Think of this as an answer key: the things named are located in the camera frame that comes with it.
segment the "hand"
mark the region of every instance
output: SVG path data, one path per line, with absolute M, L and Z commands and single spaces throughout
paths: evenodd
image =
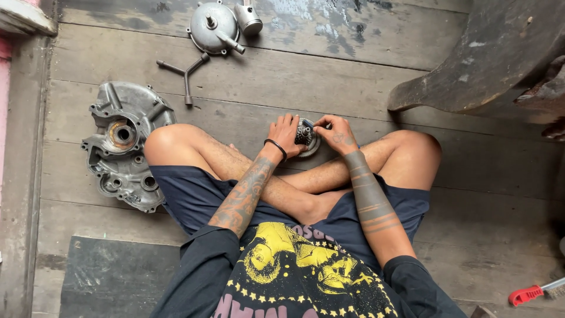
M 277 122 L 271 123 L 269 127 L 267 138 L 276 141 L 286 151 L 287 158 L 292 158 L 300 152 L 308 150 L 307 145 L 296 145 L 294 143 L 299 120 L 300 117 L 298 115 L 293 118 L 291 114 L 286 114 L 284 117 L 279 116 Z M 265 144 L 265 147 L 273 148 L 272 151 L 281 152 L 275 145 L 269 142 Z
M 349 121 L 334 115 L 325 115 L 314 123 L 314 131 L 342 156 L 359 150 L 357 141 L 349 127 Z

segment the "leg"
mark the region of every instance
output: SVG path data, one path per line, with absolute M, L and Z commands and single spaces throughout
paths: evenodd
M 147 139 L 144 152 L 149 165 L 196 166 L 223 181 L 239 180 L 252 162 L 239 151 L 188 124 L 155 130 Z M 262 200 L 302 224 L 313 224 L 327 216 L 339 197 L 339 194 L 307 194 L 272 177 L 263 190 Z
M 390 186 L 429 190 L 441 161 L 437 140 L 421 132 L 399 130 L 361 147 L 374 173 Z M 314 169 L 281 177 L 299 190 L 311 194 L 329 191 L 349 183 L 349 171 L 342 158 Z

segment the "yellow graphic print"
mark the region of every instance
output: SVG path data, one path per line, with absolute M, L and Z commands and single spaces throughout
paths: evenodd
M 393 312 L 394 307 L 390 300 L 388 300 L 389 298 L 383 290 L 378 276 L 364 265 L 359 267 L 359 261 L 350 257 L 350 255 L 339 253 L 333 248 L 324 247 L 329 245 L 326 242 L 323 242 L 321 246 L 319 242 L 314 245 L 286 225 L 275 222 L 259 224 L 253 242 L 256 240 L 257 244 L 248 251 L 243 259 L 245 272 L 253 282 L 263 285 L 279 277 L 287 278 L 289 265 L 281 266 L 281 261 L 284 264 L 288 264 L 289 253 L 295 254 L 296 265 L 299 268 L 305 269 L 305 273 L 311 272 L 312 278 L 315 278 L 317 282 L 316 285 L 319 291 L 323 294 L 328 296 L 338 294 L 353 295 L 355 290 L 359 293 L 359 289 L 370 288 L 373 293 L 381 294 L 378 298 L 383 299 L 384 305 L 387 307 L 386 310 L 385 306 L 381 307 L 380 311 L 383 311 L 383 313 L 379 311 L 366 312 L 366 317 L 375 315 L 375 317 L 382 318 L 384 313 L 396 314 L 396 312 Z M 292 296 L 285 296 L 286 299 L 295 300 Z M 278 296 L 277 298 L 279 300 L 285 299 L 284 296 Z M 269 297 L 268 300 L 272 303 L 275 298 Z M 305 298 L 300 296 L 296 299 L 296 301 L 300 300 L 304 301 Z M 369 307 L 375 307 L 374 305 L 376 304 L 368 304 Z M 359 317 L 363 316 L 354 306 L 336 308 L 335 311 L 330 310 L 333 308 L 325 307 L 326 309 L 315 307 L 316 312 L 331 316 L 336 314 L 345 316 L 346 312 L 351 312 L 359 315 Z

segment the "foot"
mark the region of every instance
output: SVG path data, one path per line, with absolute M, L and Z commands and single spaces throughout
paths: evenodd
M 304 217 L 301 217 L 298 222 L 305 225 L 312 225 L 321 220 L 328 218 L 330 211 L 339 201 L 339 199 L 350 192 L 351 189 L 339 190 L 339 191 L 329 191 L 319 195 L 316 195 L 316 203 L 314 204 L 314 210 Z

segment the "wooden floor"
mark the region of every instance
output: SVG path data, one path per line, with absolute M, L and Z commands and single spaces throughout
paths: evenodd
M 416 108 L 393 117 L 390 90 L 438 66 L 466 25 L 470 0 L 257 0 L 264 29 L 244 55 L 213 57 L 191 77 L 183 105 L 181 68 L 200 55 L 185 28 L 197 0 L 62 0 L 45 116 L 33 317 L 56 318 L 71 235 L 179 245 L 185 234 L 164 213 L 144 214 L 100 195 L 85 167 L 82 138 L 95 131 L 88 106 L 108 80 L 151 84 L 223 143 L 255 157 L 267 124 L 287 111 L 347 117 L 360 143 L 405 128 L 444 150 L 430 211 L 414 247 L 466 313 L 483 304 L 499 317 L 564 317 L 565 302 L 510 308 L 518 288 L 565 276 L 557 249 L 564 219 L 563 145 L 540 126 Z M 228 0 L 229 7 L 233 1 Z M 330 159 L 288 164 L 309 169 Z

